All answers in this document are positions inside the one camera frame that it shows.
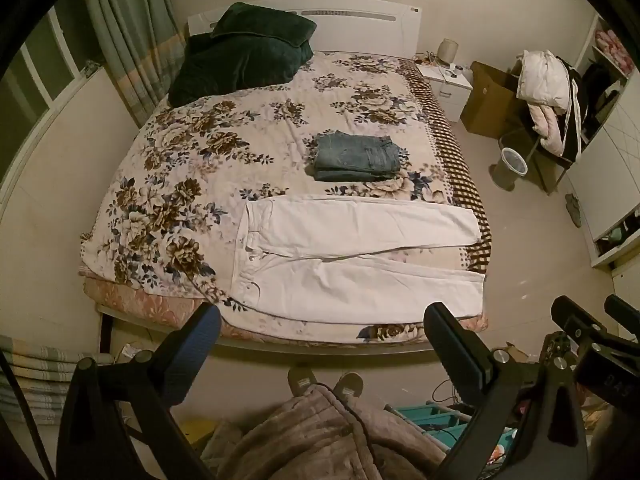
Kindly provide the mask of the white wardrobe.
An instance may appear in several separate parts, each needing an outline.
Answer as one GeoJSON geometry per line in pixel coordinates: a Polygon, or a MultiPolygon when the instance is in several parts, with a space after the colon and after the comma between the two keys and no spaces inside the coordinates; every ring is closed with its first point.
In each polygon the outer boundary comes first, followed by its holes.
{"type": "Polygon", "coordinates": [[[580,206],[591,265],[607,269],[639,246],[639,65],[626,76],[596,45],[594,33],[612,27],[597,14],[578,58],[578,70],[604,68],[613,83],[592,115],[597,129],[568,170],[580,206]]]}

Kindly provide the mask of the white waste bin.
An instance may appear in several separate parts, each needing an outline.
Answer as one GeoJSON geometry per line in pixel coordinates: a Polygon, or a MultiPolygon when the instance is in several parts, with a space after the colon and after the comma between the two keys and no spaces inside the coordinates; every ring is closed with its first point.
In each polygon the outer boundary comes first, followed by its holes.
{"type": "Polygon", "coordinates": [[[515,182],[524,178],[528,173],[528,166],[523,156],[513,148],[503,148],[499,164],[499,181],[501,187],[507,191],[515,188],[515,182]]]}

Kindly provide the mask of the white pants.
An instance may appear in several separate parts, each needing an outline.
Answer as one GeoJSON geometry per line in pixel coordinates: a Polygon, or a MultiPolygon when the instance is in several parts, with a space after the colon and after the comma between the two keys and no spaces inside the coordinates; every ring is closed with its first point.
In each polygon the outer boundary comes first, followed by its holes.
{"type": "Polygon", "coordinates": [[[255,200],[239,227],[230,294],[245,307],[300,322],[416,323],[434,302],[466,318],[483,310],[480,274],[386,255],[479,240],[473,211],[456,206],[349,196],[255,200]]]}

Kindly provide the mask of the teal plastic rack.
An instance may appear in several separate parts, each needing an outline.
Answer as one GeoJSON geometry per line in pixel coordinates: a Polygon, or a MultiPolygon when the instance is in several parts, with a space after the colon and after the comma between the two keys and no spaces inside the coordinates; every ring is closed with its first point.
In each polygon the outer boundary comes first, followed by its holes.
{"type": "Polygon", "coordinates": [[[394,408],[384,406],[388,411],[430,437],[445,453],[448,453],[468,429],[472,417],[437,403],[427,402],[421,405],[394,408]]]}

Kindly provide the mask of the grey quilted trousers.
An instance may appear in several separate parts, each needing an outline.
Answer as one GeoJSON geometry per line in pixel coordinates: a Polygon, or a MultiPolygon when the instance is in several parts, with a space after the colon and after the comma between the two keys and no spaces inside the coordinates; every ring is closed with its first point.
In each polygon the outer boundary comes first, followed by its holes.
{"type": "Polygon", "coordinates": [[[222,422],[201,454],[216,479],[427,479],[444,458],[410,422],[325,385],[250,431],[222,422]]]}

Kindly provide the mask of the pink bedding in wardrobe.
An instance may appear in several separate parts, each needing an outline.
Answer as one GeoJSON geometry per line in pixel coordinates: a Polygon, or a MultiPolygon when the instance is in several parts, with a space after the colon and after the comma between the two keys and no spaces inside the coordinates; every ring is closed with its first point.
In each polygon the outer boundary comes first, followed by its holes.
{"type": "Polygon", "coordinates": [[[597,47],[626,75],[634,70],[634,61],[613,29],[594,33],[597,47]]]}

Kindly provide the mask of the grey slipper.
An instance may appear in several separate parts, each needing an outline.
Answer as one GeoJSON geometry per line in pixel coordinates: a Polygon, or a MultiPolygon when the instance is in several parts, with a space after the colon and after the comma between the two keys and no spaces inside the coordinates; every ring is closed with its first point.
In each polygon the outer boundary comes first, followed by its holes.
{"type": "Polygon", "coordinates": [[[309,367],[293,366],[288,370],[288,386],[293,396],[302,396],[316,382],[316,376],[309,367]]]}
{"type": "Polygon", "coordinates": [[[333,392],[341,399],[359,398],[363,392],[363,379],[356,372],[346,372],[335,384],[333,392]]]}

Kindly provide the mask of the dark green blanket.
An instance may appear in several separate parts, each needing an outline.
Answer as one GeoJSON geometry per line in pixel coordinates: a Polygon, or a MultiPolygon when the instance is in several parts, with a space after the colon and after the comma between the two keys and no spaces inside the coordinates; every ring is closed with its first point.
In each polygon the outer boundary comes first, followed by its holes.
{"type": "Polygon", "coordinates": [[[232,4],[211,32],[189,38],[168,103],[179,107],[203,96],[286,84],[314,56],[316,29],[293,12],[232,4]]]}

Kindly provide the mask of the floral bed blanket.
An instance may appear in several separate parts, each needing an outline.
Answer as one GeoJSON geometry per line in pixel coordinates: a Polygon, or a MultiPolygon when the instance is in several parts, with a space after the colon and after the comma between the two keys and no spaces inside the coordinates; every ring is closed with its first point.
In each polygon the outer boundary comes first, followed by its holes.
{"type": "Polygon", "coordinates": [[[286,84],[204,96],[179,107],[160,104],[81,242],[81,273],[150,295],[233,299],[236,239],[247,203],[299,195],[472,210],[480,226],[477,243],[386,256],[472,271],[485,286],[488,220],[431,85],[408,60],[336,52],[317,53],[286,84]],[[401,149],[401,170],[383,181],[317,181],[311,168],[316,137],[335,131],[389,136],[401,149]]]}

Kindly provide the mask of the pink garment on chair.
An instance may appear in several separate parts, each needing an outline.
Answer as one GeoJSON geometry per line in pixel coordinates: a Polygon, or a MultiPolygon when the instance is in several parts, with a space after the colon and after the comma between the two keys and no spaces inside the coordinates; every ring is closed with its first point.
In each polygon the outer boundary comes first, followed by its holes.
{"type": "Polygon", "coordinates": [[[534,122],[534,130],[540,137],[540,145],[550,154],[561,157],[564,144],[555,110],[548,105],[528,103],[527,106],[534,122]]]}

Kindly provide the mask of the brown cardboard box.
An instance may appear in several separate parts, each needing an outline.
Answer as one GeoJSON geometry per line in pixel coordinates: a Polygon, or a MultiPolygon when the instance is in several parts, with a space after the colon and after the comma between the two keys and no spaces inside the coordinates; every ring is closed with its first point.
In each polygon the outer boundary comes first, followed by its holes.
{"type": "Polygon", "coordinates": [[[474,61],[472,91],[460,119],[469,133],[499,139],[518,123],[518,77],[474,61]]]}

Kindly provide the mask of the left grey slipper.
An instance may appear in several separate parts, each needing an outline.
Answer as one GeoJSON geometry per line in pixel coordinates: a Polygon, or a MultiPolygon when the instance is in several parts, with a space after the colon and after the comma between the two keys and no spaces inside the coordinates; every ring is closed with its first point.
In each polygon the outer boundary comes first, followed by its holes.
{"type": "Polygon", "coordinates": [[[288,370],[288,386],[293,396],[302,396],[316,382],[316,376],[309,367],[293,366],[288,370]]]}

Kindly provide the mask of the white headboard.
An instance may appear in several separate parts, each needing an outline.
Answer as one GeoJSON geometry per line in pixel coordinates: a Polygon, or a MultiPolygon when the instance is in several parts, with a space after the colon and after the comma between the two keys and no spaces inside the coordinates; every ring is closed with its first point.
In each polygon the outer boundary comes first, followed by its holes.
{"type": "Polygon", "coordinates": [[[314,52],[348,52],[413,58],[422,10],[383,0],[257,0],[258,6],[295,13],[317,24],[314,52]]]}

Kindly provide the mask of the right grey slipper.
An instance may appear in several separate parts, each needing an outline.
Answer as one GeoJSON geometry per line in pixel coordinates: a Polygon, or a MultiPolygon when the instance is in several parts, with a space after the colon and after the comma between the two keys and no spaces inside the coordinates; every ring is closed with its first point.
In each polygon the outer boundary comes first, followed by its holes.
{"type": "Polygon", "coordinates": [[[363,392],[363,379],[356,372],[346,372],[335,384],[333,392],[341,399],[359,398],[363,392]]]}

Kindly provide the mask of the white table lamp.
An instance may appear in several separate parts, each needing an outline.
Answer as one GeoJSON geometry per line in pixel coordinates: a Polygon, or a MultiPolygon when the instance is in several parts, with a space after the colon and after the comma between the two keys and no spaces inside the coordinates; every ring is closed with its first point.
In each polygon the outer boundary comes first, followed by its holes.
{"type": "Polygon", "coordinates": [[[459,44],[450,38],[444,38],[436,52],[437,61],[443,66],[450,66],[456,58],[459,44]]]}

